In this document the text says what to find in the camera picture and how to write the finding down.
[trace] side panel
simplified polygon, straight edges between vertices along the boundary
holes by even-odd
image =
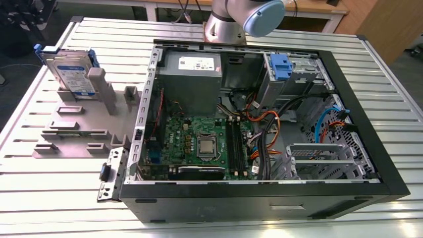
[[[294,196],[123,199],[123,202],[139,220],[148,223],[337,218],[373,200],[354,196]]]

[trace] chip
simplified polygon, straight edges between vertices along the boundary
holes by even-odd
[[[212,140],[200,140],[200,153],[212,154],[214,153],[214,141]]]

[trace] motherboard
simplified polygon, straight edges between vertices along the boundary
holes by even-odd
[[[183,180],[188,174],[223,180],[251,180],[247,139],[251,123],[239,119],[170,117],[162,151],[148,151],[142,166],[147,180]]]

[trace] floor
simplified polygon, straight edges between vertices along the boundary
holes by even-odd
[[[92,5],[92,4],[59,4],[59,11],[51,16],[44,34],[47,40],[40,42],[32,39],[34,43],[42,45],[55,45],[68,23],[75,15],[98,18],[146,20],[146,11],[143,8],[132,9],[128,6]],[[166,11],[160,9],[159,20],[175,21],[179,12]],[[199,11],[191,12],[194,23],[202,22],[202,14]],[[19,101],[31,85],[31,82],[38,74],[42,63],[35,54],[28,54],[24,57],[10,58],[0,53],[0,75],[7,79],[7,84],[0,85],[0,130],[3,129],[11,114],[19,104]],[[399,78],[405,88],[415,99],[418,105],[423,108],[423,60],[410,57],[407,52],[399,57],[391,65],[391,69]]]

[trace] slotted table surface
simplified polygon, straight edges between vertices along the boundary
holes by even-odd
[[[115,90],[135,85],[142,91],[155,38],[202,41],[203,27],[86,18],[68,25],[58,46],[92,47]],[[0,134],[0,234],[126,238],[422,236],[423,114],[369,42],[351,35],[280,30],[263,38],[247,37],[247,41],[248,45],[333,51],[413,194],[330,221],[142,224],[123,203],[96,203],[106,158],[31,156],[60,101],[59,83],[44,66]]]

